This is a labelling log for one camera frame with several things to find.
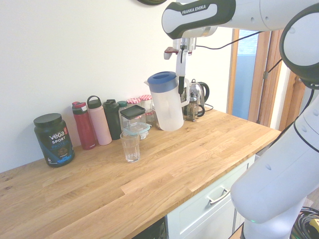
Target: drinking glass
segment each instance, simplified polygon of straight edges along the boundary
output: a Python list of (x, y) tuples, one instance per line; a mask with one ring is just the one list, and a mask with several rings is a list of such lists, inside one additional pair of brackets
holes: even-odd
[(121, 142), (123, 145), (125, 158), (129, 163), (137, 162), (140, 159), (140, 135), (121, 133)]

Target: wooden door frame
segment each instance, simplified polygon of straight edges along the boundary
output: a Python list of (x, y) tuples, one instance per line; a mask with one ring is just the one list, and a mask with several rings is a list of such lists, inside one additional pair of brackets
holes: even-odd
[(283, 112), (279, 125), (280, 131), (283, 131), (289, 126), (299, 115), (305, 89), (306, 87), (300, 81), (300, 78), (290, 71)]
[[(239, 29), (233, 30), (232, 41), (239, 38)], [(232, 44), (231, 49), (231, 60), (230, 60), (230, 77), (228, 84), (228, 100), (227, 100), (227, 110), (228, 114), (233, 113), (234, 96), (235, 96), (235, 80), (236, 80), (236, 69), (237, 69), (237, 55), (238, 55), (238, 42)]]
[[(279, 52), (279, 42), (282, 32), (282, 30), (279, 30), (272, 31), (271, 33), (266, 72), (269, 72), (270, 69), (281, 59)], [(282, 63), (280, 62), (280, 64), (268, 74), (268, 77), (264, 79), (257, 122), (267, 127), (270, 127), (271, 118), (273, 116), (281, 64)]]
[(257, 122), (259, 115), (262, 89), (264, 83), (264, 72), (266, 70), (268, 49), (270, 44), (271, 32), (262, 32), (258, 37), (257, 53), (255, 61), (255, 70), (253, 77), (253, 86), (251, 89), (251, 98), (249, 105), (248, 120)]
[[(259, 34), (255, 70), (252, 86), (248, 120), (270, 126), (281, 63), (264, 79), (264, 72), (269, 71), (280, 59), (279, 41), (282, 31), (263, 32)], [(233, 40), (239, 38), (239, 30), (233, 31)], [(238, 42), (232, 46), (230, 81), (228, 88), (227, 113), (232, 114), (235, 78), (237, 67)]]

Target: pink water bottle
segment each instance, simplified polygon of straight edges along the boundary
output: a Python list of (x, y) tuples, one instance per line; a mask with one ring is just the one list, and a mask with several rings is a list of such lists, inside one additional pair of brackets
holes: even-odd
[(92, 120), (93, 128), (100, 145), (107, 145), (112, 142), (108, 122), (104, 114), (101, 100), (97, 96), (90, 96), (87, 101), (89, 114)]

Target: pitcher handle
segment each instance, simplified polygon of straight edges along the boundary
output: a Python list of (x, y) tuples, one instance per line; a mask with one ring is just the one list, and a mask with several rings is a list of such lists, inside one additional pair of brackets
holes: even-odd
[(186, 101), (181, 103), (181, 107), (185, 107), (189, 104), (189, 80), (185, 79), (184, 82), (186, 83)]

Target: kettle handle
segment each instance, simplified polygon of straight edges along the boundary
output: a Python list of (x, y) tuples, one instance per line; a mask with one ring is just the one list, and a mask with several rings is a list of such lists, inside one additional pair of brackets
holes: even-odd
[(204, 96), (204, 101), (206, 102), (208, 100), (208, 97), (209, 97), (209, 86), (206, 83), (204, 83), (204, 82), (198, 82), (198, 84), (200, 84), (200, 86), (202, 87), (203, 91), (204, 91), (204, 88), (205, 88), (206, 94)]

